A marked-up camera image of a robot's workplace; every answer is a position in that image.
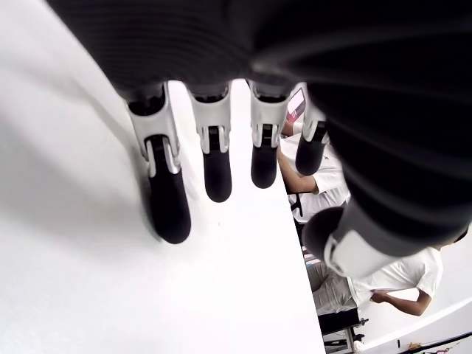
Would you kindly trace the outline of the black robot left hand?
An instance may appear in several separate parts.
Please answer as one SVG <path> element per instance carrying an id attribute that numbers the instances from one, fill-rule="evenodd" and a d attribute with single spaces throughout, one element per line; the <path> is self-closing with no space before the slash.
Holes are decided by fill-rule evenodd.
<path id="1" fill-rule="evenodd" d="M 308 89 L 296 168 L 326 145 L 351 199 L 303 230 L 306 247 L 360 278 L 471 222 L 469 1 L 51 1 L 125 101 L 148 163 L 156 233 L 191 230 L 168 83 L 183 83 L 207 195 L 232 191 L 229 85 L 246 80 L 251 179 L 270 187 L 288 97 Z"/>

